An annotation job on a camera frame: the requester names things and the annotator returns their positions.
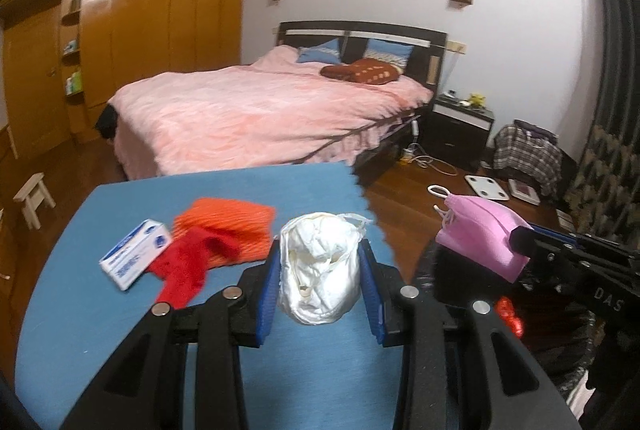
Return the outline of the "red plastic bag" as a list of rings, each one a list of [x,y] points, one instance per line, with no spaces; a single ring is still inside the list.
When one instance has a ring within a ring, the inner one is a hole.
[[[512,301],[508,297],[502,296],[496,302],[495,309],[503,323],[511,329],[511,332],[516,337],[522,338],[524,324],[516,314]]]

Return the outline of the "dark patterned curtain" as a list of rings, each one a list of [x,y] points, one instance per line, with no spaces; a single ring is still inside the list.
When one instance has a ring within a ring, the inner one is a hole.
[[[577,231],[639,247],[639,0],[603,0],[596,112],[565,200]]]

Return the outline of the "left blue pillow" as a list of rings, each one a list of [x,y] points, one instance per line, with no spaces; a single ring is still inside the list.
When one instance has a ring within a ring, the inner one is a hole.
[[[325,65],[337,65],[342,63],[341,45],[337,38],[333,38],[323,44],[312,47],[300,47],[297,63],[323,63]]]

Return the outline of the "orange foam net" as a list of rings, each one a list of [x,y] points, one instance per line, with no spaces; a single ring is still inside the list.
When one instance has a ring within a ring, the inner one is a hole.
[[[271,247],[271,226],[276,213],[274,207],[267,205],[239,199],[202,197],[175,217],[172,235],[176,239],[193,228],[199,228],[230,239],[238,254],[234,257],[213,254],[208,260],[210,269],[264,260]]]

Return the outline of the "white blue cardboard box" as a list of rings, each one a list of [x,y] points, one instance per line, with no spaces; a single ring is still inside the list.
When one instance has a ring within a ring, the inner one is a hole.
[[[102,271],[126,291],[172,243],[166,225],[145,219],[100,259]]]

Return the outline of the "blue pillow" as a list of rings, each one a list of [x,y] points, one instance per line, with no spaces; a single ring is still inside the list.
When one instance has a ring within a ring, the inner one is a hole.
[[[389,42],[388,40],[369,39],[363,52],[363,59],[373,59],[392,65],[402,74],[405,72],[413,46],[401,42]]]
[[[337,65],[342,63],[341,45],[337,38],[333,38],[323,44],[312,47],[300,47],[297,63],[323,63],[325,65]]]

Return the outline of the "pink bed duvet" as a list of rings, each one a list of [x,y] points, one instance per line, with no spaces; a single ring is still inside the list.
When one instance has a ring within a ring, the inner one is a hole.
[[[344,163],[377,149],[433,91],[405,75],[340,82],[295,48],[250,65],[166,72],[116,91],[115,155],[129,179],[282,164]]]

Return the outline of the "red cloth glove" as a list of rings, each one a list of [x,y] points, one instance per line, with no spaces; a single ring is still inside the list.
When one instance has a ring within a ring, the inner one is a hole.
[[[240,244],[232,236],[217,230],[190,228],[149,265],[148,270],[163,282],[155,299],[182,309],[205,284],[210,260],[221,258],[225,265],[240,255]]]

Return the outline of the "brown dotted pillow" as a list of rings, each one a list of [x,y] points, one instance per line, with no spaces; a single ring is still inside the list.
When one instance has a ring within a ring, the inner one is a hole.
[[[329,79],[356,84],[381,86],[399,79],[392,65],[373,59],[360,59],[350,64],[326,65],[320,75]]]

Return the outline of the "white mask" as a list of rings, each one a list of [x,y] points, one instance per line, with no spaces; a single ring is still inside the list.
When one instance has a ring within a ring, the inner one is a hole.
[[[337,322],[360,297],[359,244],[371,220],[358,213],[307,213],[281,229],[279,306],[292,320]]]

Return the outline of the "black lined trash bin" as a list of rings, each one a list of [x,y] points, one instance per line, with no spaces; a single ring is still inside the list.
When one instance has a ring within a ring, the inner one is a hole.
[[[451,306],[475,298],[495,305],[508,297],[524,324],[524,346],[564,400],[575,402],[580,386],[590,390],[578,417],[582,428],[638,428],[639,333],[627,335],[580,303],[555,294],[527,265],[509,283],[434,242],[420,254],[412,280]]]

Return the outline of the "black clothes at bed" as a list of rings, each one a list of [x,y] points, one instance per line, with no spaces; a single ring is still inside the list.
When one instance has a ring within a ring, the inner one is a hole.
[[[113,105],[107,104],[101,112],[94,129],[103,140],[113,142],[117,131],[118,113]]]

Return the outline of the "black white nightstand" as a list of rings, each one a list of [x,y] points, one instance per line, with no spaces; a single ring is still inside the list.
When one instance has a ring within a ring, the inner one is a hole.
[[[465,106],[439,94],[424,120],[421,143],[428,155],[477,171],[494,123],[490,109]]]

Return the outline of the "right blue pillow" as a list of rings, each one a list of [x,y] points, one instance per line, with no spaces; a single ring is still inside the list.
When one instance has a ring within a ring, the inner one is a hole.
[[[388,40],[369,39],[363,52],[363,59],[373,59],[392,65],[402,74],[405,72],[413,46],[401,42],[389,42]]]

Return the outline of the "yellow plush toy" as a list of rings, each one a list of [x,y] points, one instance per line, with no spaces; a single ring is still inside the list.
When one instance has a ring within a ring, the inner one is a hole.
[[[468,102],[472,106],[472,108],[477,109],[485,109],[486,108],[486,97],[484,94],[470,94],[468,98]]]

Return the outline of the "wall power outlet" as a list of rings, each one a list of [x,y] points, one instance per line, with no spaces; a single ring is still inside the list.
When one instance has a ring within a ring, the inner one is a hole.
[[[465,54],[466,45],[464,42],[457,42],[457,40],[448,40],[446,43],[446,50],[452,53]]]

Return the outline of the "black bed frame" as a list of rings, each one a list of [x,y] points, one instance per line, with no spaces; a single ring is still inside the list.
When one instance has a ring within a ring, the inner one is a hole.
[[[321,64],[322,78],[370,88],[411,84],[419,94],[401,105],[400,112],[339,135],[303,161],[344,161],[359,168],[416,140],[438,90],[447,42],[443,32],[407,25],[349,20],[280,23],[277,44],[297,49],[300,63]]]

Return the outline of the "small white stool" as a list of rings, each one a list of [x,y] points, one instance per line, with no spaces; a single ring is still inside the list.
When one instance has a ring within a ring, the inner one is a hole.
[[[41,222],[37,209],[46,204],[54,208],[56,202],[44,183],[44,173],[36,172],[15,193],[14,202],[21,206],[23,217],[29,230],[40,230]]]

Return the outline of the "wooden wardrobe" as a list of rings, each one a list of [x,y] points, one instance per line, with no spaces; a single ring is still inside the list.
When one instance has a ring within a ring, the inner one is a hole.
[[[14,152],[87,140],[122,86],[235,65],[242,0],[1,0],[2,76]],[[65,95],[81,70],[84,91]]]

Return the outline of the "white bathroom scale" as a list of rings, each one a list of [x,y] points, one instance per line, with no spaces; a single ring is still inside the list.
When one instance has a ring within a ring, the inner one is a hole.
[[[473,192],[479,197],[496,202],[506,202],[510,198],[509,194],[503,190],[501,185],[492,178],[468,175],[465,176],[464,179]]]

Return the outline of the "green bottles on shelf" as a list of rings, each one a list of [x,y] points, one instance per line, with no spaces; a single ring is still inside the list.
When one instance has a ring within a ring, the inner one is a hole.
[[[81,94],[82,91],[84,91],[84,86],[82,86],[81,70],[76,70],[65,80],[65,95],[71,97],[75,94]]]

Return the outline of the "plaid cloth covered chair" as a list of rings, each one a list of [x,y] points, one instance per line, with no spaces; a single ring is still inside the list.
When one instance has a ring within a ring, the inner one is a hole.
[[[512,169],[532,178],[544,196],[555,196],[563,153],[548,138],[517,124],[502,127],[494,138],[492,168]]]

